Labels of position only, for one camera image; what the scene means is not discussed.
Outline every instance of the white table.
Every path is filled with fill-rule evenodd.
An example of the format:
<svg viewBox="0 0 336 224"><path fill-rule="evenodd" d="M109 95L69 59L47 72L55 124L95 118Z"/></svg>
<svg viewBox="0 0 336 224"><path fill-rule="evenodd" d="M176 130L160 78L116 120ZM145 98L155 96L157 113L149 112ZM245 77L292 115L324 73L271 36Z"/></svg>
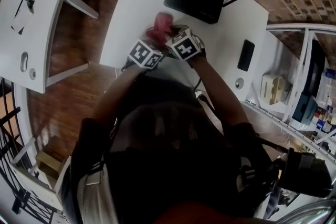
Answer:
<svg viewBox="0 0 336 224"><path fill-rule="evenodd" d="M209 25L189 15L165 7L164 0L118 0L106 35L100 63L121 68L127 55L146 29L152 27L157 13L173 15L175 24L186 24L205 43L210 64L221 75L237 97L244 101L250 88L262 50L268 12L254 0L238 0L223 8L217 24ZM255 44L248 72L237 68L244 40ZM198 76L185 62L165 58L152 76L165 72L187 86L194 86ZM235 87L243 78L244 86Z"/></svg>
<svg viewBox="0 0 336 224"><path fill-rule="evenodd" d="M50 52L55 26L63 1L92 18L99 14L81 0L34 0L34 15L22 34L11 26L21 0L0 2L0 76L31 90L44 93L46 87L85 68L75 67L49 77ZM28 53L26 71L20 68L21 55Z"/></svg>

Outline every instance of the wooden floor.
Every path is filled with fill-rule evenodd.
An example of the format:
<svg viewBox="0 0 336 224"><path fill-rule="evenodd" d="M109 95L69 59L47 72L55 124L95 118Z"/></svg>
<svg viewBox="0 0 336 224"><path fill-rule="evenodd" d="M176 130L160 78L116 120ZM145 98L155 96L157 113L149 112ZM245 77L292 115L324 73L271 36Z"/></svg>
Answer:
<svg viewBox="0 0 336 224"><path fill-rule="evenodd" d="M78 138L80 122L91 114L95 104L115 79L115 70L99 65L100 54L109 22L118 0L83 0L100 15L92 19L63 4L51 52L50 75L87 61L89 68L48 87L45 94L28 91L28 108L33 134L49 138L48 149L66 157ZM284 144L292 140L280 128L257 113L246 109L257 132L268 140ZM218 128L218 120L209 113ZM278 153L267 148L272 159Z"/></svg>

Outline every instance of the black phone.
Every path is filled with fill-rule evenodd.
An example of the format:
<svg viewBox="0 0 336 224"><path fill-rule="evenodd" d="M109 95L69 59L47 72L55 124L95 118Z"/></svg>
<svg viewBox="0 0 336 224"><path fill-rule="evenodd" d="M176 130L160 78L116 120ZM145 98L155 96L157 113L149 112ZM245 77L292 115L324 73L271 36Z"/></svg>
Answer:
<svg viewBox="0 0 336 224"><path fill-rule="evenodd" d="M254 44L251 41L245 39L242 52L240 53L240 58L237 67L245 72L247 72L250 67L251 59L253 56Z"/></svg>

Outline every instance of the white paper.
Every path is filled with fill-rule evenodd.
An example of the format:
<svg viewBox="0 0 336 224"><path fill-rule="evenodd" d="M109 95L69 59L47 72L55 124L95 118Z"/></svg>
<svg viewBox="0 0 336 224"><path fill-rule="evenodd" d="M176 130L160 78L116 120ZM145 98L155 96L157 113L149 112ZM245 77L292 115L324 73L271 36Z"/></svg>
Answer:
<svg viewBox="0 0 336 224"><path fill-rule="evenodd" d="M23 0L20 6L20 9L18 10L14 20L12 27L16 32L19 32L22 28L24 28L29 20L32 18L34 13L30 11L28 8L28 3L26 0Z"/></svg>

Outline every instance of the black metal rack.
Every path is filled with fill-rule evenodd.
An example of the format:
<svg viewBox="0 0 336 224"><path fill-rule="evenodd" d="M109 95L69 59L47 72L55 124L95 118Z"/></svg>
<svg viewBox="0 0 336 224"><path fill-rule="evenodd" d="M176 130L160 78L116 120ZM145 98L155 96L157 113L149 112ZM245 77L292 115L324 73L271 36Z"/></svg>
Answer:
<svg viewBox="0 0 336 224"><path fill-rule="evenodd" d="M14 108L11 112L8 112L6 100L6 94L9 92L12 93ZM9 166L12 159L24 146L17 118L17 114L20 112L20 107L17 107L15 104L14 84L12 83L11 87L9 87L5 85L5 80L2 79L0 97L3 97L4 108L6 112L6 115L3 118L0 118L0 175L6 181L7 185L12 190L15 197L12 211L16 214L19 214L20 211L23 210L43 224L49 224L51 223L56 209L26 191ZM13 128L10 122L10 119L12 119L13 117L15 118L18 129L18 135L16 136L14 136L15 134L13 133ZM5 123L8 123L9 131L4 128ZM22 142L21 144L18 143L18 138L20 138ZM26 171L32 168L32 164L27 154L25 154L24 157L21 158L20 162L17 165L22 167Z"/></svg>

